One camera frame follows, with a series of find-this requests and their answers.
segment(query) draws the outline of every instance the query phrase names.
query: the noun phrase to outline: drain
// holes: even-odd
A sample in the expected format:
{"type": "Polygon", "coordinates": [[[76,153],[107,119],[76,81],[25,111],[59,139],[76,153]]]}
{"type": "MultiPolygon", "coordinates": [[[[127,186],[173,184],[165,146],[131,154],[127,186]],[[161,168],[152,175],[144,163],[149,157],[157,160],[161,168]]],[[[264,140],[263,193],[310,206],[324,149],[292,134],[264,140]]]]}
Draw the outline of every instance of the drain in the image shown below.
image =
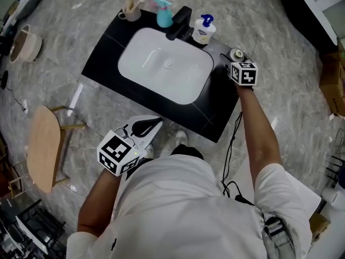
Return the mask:
{"type": "Polygon", "coordinates": [[[164,68],[166,69],[171,69],[173,67],[173,62],[171,59],[167,59],[164,64],[163,64],[164,68]]]}

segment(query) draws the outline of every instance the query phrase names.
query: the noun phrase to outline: sneaker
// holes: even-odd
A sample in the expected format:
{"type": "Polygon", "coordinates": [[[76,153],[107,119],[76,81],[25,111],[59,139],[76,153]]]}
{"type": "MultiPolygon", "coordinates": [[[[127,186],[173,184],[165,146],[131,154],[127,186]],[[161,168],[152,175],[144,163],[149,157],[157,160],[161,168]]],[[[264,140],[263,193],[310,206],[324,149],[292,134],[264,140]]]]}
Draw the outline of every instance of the sneaker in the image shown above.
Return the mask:
{"type": "Polygon", "coordinates": [[[187,135],[184,131],[178,131],[176,133],[176,140],[175,140],[176,147],[183,144],[187,146],[187,135]]]}
{"type": "Polygon", "coordinates": [[[146,150],[146,155],[144,156],[144,158],[147,159],[153,159],[153,146],[150,144],[147,146],[146,150]]]}

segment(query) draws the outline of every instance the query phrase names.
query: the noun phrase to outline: soap dispenser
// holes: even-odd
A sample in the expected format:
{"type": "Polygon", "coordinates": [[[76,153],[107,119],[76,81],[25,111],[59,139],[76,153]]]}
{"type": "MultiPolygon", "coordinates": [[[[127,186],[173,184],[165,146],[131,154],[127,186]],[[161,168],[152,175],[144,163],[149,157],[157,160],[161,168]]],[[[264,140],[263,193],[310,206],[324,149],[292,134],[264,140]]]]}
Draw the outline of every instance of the soap dispenser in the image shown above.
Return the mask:
{"type": "Polygon", "coordinates": [[[203,19],[195,21],[194,32],[192,38],[200,44],[209,44],[213,33],[216,31],[216,27],[211,23],[213,16],[201,15],[203,19]]]}
{"type": "Polygon", "coordinates": [[[158,6],[157,24],[159,27],[170,27],[173,24],[173,14],[168,8],[171,3],[166,0],[153,0],[153,2],[158,6]]]}

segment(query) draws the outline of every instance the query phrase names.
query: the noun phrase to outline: blue spray bottle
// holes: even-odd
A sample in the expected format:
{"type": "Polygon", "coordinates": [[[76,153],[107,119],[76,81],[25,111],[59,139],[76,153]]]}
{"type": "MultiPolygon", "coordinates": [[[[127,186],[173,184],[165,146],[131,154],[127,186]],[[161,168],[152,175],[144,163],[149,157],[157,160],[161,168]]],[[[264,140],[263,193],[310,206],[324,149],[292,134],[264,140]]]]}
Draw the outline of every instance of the blue spray bottle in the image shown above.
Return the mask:
{"type": "Polygon", "coordinates": [[[166,0],[153,0],[153,2],[158,6],[157,24],[162,28],[170,27],[173,24],[173,14],[168,8],[171,3],[166,0]]]}

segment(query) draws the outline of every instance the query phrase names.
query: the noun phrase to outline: faucet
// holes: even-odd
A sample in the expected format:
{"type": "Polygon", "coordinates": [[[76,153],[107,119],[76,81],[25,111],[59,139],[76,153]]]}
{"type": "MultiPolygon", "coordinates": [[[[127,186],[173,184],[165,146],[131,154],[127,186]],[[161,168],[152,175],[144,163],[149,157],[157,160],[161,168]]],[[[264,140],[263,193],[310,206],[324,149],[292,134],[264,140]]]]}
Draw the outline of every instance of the faucet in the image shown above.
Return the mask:
{"type": "Polygon", "coordinates": [[[189,32],[189,22],[192,15],[192,9],[183,6],[177,14],[173,16],[173,24],[165,35],[167,39],[174,40],[176,37],[183,37],[189,32]]]}

